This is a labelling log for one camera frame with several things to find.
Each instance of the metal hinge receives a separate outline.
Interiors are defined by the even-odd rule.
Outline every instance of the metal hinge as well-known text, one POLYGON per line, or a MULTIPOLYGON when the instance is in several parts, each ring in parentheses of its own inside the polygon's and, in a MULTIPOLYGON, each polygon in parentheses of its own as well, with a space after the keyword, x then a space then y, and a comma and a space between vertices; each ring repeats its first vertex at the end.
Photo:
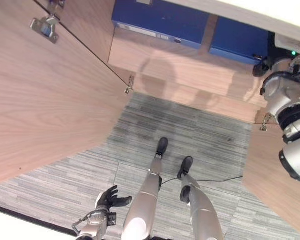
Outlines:
POLYGON ((65 0, 49 0, 47 9, 50 15, 41 19, 34 18, 30 28, 55 44, 59 38, 56 33, 56 25, 60 22, 64 7, 65 0))
POLYGON ((268 130, 267 124, 272 117, 273 116, 269 112, 264 116, 262 126, 260 127, 260 131, 266 132, 268 130))
POLYGON ((135 82, 135 77, 131 75, 129 78, 128 87, 124 91, 126 94, 129 94, 130 90, 133 90, 132 87, 134 86, 134 82, 135 82))

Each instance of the open cabinet door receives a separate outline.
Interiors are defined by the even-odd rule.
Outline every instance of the open cabinet door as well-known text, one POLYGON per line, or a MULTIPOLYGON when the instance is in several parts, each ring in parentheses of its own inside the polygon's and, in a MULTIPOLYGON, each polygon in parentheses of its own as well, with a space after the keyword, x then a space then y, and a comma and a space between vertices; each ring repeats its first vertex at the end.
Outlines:
POLYGON ((47 13, 0 0, 0 181, 105 142, 126 84, 61 25, 56 44, 30 28, 47 13))
MULTIPOLYGON (((36 0, 49 11, 52 0, 36 0)), ((107 64, 123 81, 130 82, 132 72, 108 64, 115 26, 112 13, 116 0, 65 0, 61 23, 107 64)))
POLYGON ((243 184, 263 203, 300 232, 300 182, 292 179, 279 160, 285 143, 279 125, 252 126, 243 184))

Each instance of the cabinet hinge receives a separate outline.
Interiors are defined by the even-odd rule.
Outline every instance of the cabinet hinge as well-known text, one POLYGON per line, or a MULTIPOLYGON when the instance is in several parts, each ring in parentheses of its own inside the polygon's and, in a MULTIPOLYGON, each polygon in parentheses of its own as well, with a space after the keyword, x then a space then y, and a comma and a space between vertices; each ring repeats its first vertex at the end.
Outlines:
POLYGON ((135 77, 131 75, 129 78, 129 84, 124 91, 126 94, 129 94, 130 90, 133 90, 134 82, 135 82, 135 77))
POLYGON ((56 25, 61 20, 65 1, 66 0, 48 0, 47 10, 50 15, 41 19, 34 18, 30 25, 33 31, 48 39, 53 44, 55 44, 59 38, 59 35, 56 33, 56 25))

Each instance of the wood grain surface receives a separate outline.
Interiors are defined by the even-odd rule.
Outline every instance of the wood grain surface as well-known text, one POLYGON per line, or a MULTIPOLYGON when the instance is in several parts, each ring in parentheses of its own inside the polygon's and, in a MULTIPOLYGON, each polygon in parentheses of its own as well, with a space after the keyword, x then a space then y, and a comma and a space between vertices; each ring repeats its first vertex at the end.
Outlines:
POLYGON ((211 15, 201 49, 117 28, 109 63, 145 76, 265 107, 259 95, 264 79, 253 65, 209 54, 217 17, 211 15))
POLYGON ((165 0, 256 26, 300 41, 300 0, 165 0))
POLYGON ((0 181, 102 144, 130 99, 63 27, 57 44, 30 29, 46 15, 0 0, 0 181))
POLYGON ((254 124, 260 107, 175 82, 137 74, 133 89, 159 99, 254 124))
POLYGON ((279 161, 285 145, 278 125, 260 131, 252 126, 248 157, 243 173, 244 186, 300 232, 300 182, 292 179, 279 161))
MULTIPOLYGON (((42 6, 48 6, 48 0, 38 0, 42 6)), ((61 22, 79 38, 103 62, 108 63, 115 26, 112 12, 116 0, 67 0, 61 16, 61 22)), ((132 72, 108 66, 127 84, 132 72)))

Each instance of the robot leg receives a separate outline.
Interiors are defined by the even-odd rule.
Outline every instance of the robot leg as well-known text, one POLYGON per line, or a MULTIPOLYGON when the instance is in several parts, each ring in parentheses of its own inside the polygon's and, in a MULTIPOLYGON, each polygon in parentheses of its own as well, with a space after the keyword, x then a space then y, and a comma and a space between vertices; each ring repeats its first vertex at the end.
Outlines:
POLYGON ((199 184, 189 174, 182 175, 180 199, 190 203, 191 223, 196 240, 223 240, 224 236, 218 215, 211 201, 201 190, 199 184))
POLYGON ((146 179, 130 207, 123 225, 122 240, 144 240, 150 236, 162 183, 159 176, 162 169, 161 158, 156 155, 153 159, 146 179))

